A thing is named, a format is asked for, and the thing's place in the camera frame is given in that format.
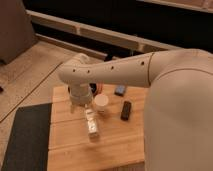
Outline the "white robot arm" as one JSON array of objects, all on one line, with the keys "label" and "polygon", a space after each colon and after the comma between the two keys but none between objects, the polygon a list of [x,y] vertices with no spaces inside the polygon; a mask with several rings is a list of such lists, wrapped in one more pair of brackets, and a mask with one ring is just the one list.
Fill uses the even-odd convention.
[{"label": "white robot arm", "polygon": [[91,64],[85,54],[63,63],[71,101],[90,101],[91,83],[146,87],[146,171],[213,171],[213,53],[151,52]]}]

